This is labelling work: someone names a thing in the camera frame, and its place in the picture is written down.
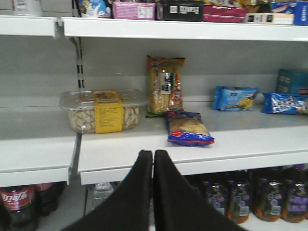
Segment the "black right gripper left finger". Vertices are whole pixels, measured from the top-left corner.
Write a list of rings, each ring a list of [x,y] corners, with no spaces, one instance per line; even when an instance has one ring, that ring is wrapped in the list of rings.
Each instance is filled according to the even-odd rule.
[[[101,205],[63,230],[149,230],[152,169],[152,152],[141,150],[117,189]]]

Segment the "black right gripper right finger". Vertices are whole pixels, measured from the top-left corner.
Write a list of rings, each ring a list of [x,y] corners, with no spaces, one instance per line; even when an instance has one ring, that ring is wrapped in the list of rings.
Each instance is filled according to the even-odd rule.
[[[244,231],[199,196],[165,150],[154,154],[154,223],[157,231]]]

